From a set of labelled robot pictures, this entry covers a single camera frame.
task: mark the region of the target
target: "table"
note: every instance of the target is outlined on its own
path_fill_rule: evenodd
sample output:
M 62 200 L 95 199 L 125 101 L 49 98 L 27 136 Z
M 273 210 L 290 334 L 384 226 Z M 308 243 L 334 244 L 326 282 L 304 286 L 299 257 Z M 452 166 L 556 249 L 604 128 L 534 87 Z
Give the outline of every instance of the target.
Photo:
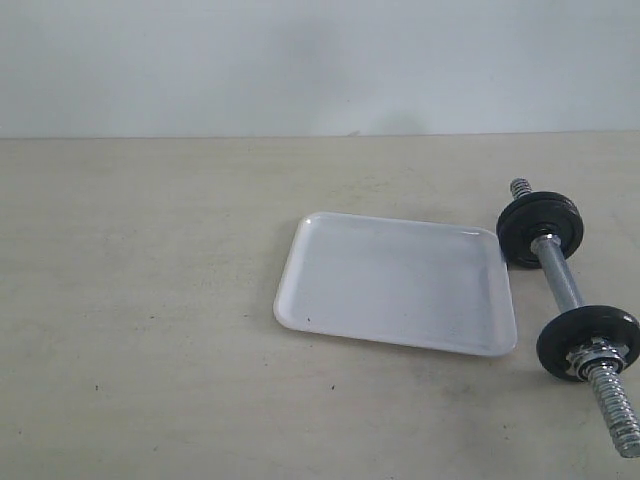
M 581 209 L 587 301 L 638 315 L 638 132 L 4 140 L 0 166 L 2 478 L 637 478 L 538 364 L 540 271 L 510 272 L 496 359 L 289 331 L 272 301 L 306 214 L 493 229 L 525 176 Z

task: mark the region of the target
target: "silver metal bar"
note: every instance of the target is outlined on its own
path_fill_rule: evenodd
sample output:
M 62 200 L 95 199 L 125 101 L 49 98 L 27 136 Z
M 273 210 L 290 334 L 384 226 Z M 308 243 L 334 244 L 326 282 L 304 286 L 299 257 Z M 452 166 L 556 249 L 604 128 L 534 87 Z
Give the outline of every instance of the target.
M 542 235 L 531 242 L 531 251 L 538 256 L 549 287 L 560 312 L 584 306 L 584 300 L 555 235 Z

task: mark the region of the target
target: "white wall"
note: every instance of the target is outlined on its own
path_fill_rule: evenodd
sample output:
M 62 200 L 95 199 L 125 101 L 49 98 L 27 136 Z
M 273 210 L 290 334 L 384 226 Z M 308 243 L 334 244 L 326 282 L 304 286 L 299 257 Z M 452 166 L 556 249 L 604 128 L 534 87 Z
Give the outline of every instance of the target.
M 638 0 L 4 0 L 0 136 L 640 129 Z

